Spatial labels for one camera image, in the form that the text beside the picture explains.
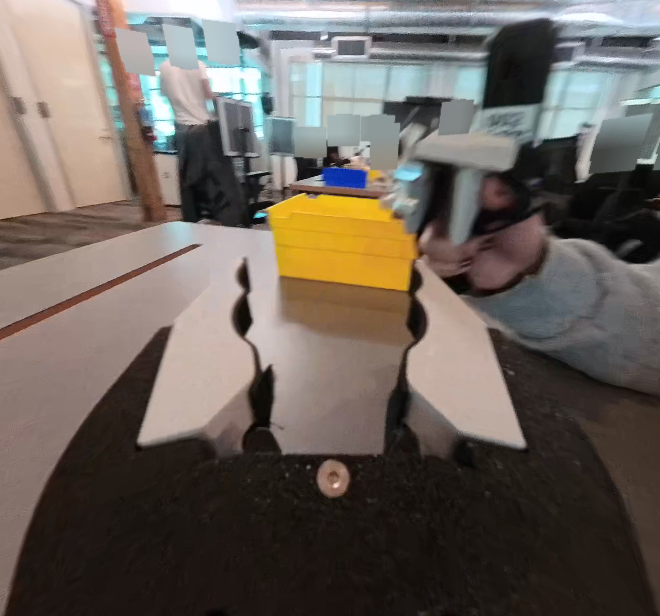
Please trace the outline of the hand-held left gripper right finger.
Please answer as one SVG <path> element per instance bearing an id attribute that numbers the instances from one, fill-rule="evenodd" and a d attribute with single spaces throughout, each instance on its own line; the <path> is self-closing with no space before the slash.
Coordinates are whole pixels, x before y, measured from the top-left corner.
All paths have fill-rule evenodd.
<path id="1" fill-rule="evenodd" d="M 423 261 L 415 262 L 384 451 L 458 458 L 468 443 L 527 449 L 488 326 Z"/>

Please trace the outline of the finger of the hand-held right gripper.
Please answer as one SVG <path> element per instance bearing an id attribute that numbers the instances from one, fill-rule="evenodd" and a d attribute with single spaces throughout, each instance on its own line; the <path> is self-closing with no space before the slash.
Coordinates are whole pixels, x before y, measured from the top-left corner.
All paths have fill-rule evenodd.
<path id="1" fill-rule="evenodd" d="M 428 135 L 415 144 L 412 157 L 427 163 L 507 171 L 515 165 L 518 153 L 519 144 L 515 139 L 475 132 Z"/>

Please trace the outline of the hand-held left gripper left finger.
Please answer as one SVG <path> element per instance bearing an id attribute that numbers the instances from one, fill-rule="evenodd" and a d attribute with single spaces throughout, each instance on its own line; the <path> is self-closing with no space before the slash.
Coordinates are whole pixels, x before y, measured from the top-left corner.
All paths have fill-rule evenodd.
<path id="1" fill-rule="evenodd" d="M 220 282 L 211 283 L 175 320 L 137 447 L 200 440 L 219 458 L 276 451 L 270 430 L 275 373 L 248 338 L 253 318 L 246 257 L 224 285 L 226 294 Z"/>

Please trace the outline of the yellow plastic bin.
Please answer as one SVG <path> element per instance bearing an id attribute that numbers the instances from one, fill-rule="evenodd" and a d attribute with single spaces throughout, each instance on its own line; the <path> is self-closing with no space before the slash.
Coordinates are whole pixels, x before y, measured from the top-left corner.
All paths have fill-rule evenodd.
<path id="1" fill-rule="evenodd" d="M 281 277 L 408 291 L 416 236 L 378 200 L 300 194 L 267 214 Z"/>

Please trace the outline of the person's right forearm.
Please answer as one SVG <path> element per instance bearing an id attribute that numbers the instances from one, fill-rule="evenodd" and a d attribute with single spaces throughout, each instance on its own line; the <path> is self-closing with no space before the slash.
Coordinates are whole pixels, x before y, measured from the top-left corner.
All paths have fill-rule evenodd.
<path id="1" fill-rule="evenodd" d="M 550 237 L 539 270 L 511 289 L 469 295 L 527 349 L 614 386 L 659 395 L 659 261 Z"/>

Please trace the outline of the person's right hand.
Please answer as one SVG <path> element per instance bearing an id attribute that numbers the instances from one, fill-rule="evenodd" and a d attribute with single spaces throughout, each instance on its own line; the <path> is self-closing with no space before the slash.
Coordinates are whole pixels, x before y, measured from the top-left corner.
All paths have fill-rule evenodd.
<path id="1" fill-rule="evenodd" d="M 548 232 L 542 213 L 491 233 L 455 244 L 438 215 L 418 240 L 422 259 L 455 290 L 490 295 L 514 287 L 536 274 L 547 254 Z"/>

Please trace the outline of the blue plastic bin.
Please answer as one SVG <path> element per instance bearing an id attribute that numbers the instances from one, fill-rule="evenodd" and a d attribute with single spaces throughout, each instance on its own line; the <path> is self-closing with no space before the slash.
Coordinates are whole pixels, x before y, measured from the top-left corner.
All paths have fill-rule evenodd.
<path id="1" fill-rule="evenodd" d="M 345 166 L 324 167 L 321 177 L 328 188 L 364 190 L 367 186 L 368 171 Z"/>

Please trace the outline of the brown work table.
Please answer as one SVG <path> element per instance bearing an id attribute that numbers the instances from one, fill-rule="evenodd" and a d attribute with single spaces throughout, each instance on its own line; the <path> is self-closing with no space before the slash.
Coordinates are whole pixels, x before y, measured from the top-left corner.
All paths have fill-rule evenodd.
<path id="1" fill-rule="evenodd" d="M 389 191 L 390 183 L 368 181 L 365 188 L 349 188 L 327 185 L 320 175 L 294 181 L 288 186 L 290 194 L 309 194 L 313 196 L 345 196 L 365 199 L 379 199 Z"/>

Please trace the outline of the white air vent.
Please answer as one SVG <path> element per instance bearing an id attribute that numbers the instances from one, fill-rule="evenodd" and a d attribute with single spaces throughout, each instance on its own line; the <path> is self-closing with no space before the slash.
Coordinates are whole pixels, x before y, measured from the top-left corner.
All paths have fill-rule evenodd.
<path id="1" fill-rule="evenodd" d="M 331 59 L 334 60 L 368 60 L 371 50 L 371 36 L 335 36 L 331 39 Z"/>

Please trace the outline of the grey monitor on stand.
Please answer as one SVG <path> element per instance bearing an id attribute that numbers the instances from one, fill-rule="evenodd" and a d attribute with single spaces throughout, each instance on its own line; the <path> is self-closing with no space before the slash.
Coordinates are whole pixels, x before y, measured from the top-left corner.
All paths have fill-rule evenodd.
<path id="1" fill-rule="evenodd" d="M 214 107 L 218 116 L 222 152 L 227 157 L 259 158 L 260 142 L 248 102 L 217 95 Z"/>
<path id="2" fill-rule="evenodd" d="M 294 129 L 296 120 L 292 117 L 268 116 L 265 120 L 265 135 L 268 155 L 294 156 Z"/>

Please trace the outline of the white recycling cabinet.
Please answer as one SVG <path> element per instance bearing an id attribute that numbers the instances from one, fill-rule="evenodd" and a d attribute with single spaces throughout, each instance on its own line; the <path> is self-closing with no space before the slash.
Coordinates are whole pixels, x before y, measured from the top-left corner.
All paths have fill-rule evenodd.
<path id="1" fill-rule="evenodd" d="M 180 207 L 181 198 L 176 154 L 155 152 L 154 163 L 164 204 L 171 207 Z"/>

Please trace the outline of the wooden post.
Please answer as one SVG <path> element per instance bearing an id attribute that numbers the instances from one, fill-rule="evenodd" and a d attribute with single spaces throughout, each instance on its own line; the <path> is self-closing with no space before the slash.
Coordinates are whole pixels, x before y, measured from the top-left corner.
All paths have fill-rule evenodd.
<path id="1" fill-rule="evenodd" d="M 128 161 L 145 221 L 164 222 L 167 211 L 153 158 L 153 150 L 144 137 L 140 109 L 144 102 L 139 76 L 129 74 L 120 55 L 118 29 L 128 30 L 123 0 L 96 0 L 98 22 L 111 65 L 124 123 Z"/>

